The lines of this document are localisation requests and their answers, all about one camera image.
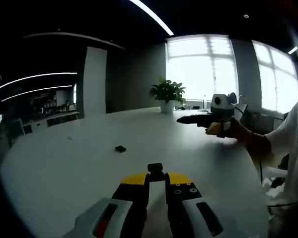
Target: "ceiling light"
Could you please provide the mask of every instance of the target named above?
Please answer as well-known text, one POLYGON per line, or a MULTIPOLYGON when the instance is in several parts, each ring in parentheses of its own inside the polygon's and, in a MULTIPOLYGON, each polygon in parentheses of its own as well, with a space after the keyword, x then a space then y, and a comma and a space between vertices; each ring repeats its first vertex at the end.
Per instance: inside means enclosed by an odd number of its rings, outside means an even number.
POLYGON ((296 50, 298 50, 298 47, 297 47, 297 46, 293 47, 293 49, 290 50, 290 51, 288 52, 288 54, 291 55, 291 54, 292 54, 293 52, 295 52, 296 50))
POLYGON ((40 76, 59 75, 59 74, 77 74, 77 73, 67 73, 67 72, 65 72, 65 73, 45 73, 45 74, 38 74, 38 75, 29 76, 29 77, 25 77, 25 78, 17 79, 17 80, 15 80, 15 81, 6 83, 6 84, 0 86, 0 89, 3 88, 3 87, 5 87, 5 86, 7 86, 7 85, 9 85, 9 84, 12 84, 12 83, 15 83, 15 82, 17 82, 17 81, 21 81, 21 80, 24 80, 24 79, 27 79, 27 78, 35 78, 35 77, 40 77, 40 76))
POLYGON ((10 99, 10 98, 14 98, 14 97, 17 97, 17 96, 20 96, 20 95, 23 95, 23 94, 27 94, 27 93, 32 93, 32 92, 41 91, 41 90, 46 90, 46 89, 53 89, 53 88, 66 88, 66 87, 72 87, 72 86, 71 86, 71 85, 67 85, 67 86, 58 86, 58 87, 50 87, 50 88, 41 88, 41 89, 36 89, 36 90, 28 91, 28 92, 25 92, 25 93, 20 93, 20 94, 14 95, 14 96, 12 96, 12 97, 9 97, 9 98, 6 98, 6 99, 3 99, 1 102, 4 102, 5 100, 8 100, 8 99, 10 99))
POLYGON ((139 0, 129 0, 144 10, 149 16, 151 16, 168 34, 169 36, 173 36, 173 32, 167 27, 167 25, 146 5, 144 5, 139 0))

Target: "round table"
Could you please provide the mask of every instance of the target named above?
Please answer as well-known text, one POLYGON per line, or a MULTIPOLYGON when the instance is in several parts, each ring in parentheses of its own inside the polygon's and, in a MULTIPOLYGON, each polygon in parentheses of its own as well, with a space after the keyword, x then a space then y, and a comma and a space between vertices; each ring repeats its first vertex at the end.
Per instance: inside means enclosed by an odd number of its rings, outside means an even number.
MULTIPOLYGON (((0 174, 26 226, 38 237, 59 237, 78 215, 111 197, 126 176, 162 163, 163 171, 188 176, 201 195, 220 207, 231 226, 265 237, 268 213, 260 179, 245 147, 205 134, 176 119, 197 111, 131 110, 70 121, 21 137, 0 174), (122 145, 127 151, 118 153, 122 145)), ((150 184, 143 237, 172 237, 164 182, 150 184)))

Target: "white flower pot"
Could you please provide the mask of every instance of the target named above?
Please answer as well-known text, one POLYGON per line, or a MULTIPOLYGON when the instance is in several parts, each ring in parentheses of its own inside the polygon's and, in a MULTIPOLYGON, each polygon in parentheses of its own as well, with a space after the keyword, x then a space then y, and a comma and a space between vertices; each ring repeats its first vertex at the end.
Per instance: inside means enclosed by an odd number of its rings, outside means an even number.
POLYGON ((173 114, 174 101, 169 101, 168 103, 165 103, 165 100, 160 100, 160 107, 161 113, 173 114))

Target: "green leaves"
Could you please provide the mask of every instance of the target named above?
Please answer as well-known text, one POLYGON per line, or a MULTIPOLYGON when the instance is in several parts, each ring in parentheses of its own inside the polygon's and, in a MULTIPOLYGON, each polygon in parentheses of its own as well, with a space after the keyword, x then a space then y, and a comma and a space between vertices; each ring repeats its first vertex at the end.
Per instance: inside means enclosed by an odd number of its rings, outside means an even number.
POLYGON ((183 94, 185 87, 181 87, 182 83, 171 82, 166 80, 164 77, 159 77, 159 85, 153 85, 150 89, 149 94, 156 100, 165 100, 168 103, 171 100, 176 100, 181 104, 185 103, 183 94))

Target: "potted plant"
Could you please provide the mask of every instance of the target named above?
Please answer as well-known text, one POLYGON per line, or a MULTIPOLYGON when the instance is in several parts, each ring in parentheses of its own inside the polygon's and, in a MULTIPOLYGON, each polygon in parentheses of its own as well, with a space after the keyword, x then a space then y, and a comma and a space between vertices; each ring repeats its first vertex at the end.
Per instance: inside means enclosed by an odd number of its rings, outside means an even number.
POLYGON ((164 77, 159 77, 160 84, 153 85, 150 89, 150 95, 156 100, 160 101, 161 112, 172 114, 174 109, 174 102, 183 104, 185 99, 183 93, 185 88, 181 87, 182 83, 171 82, 164 77))

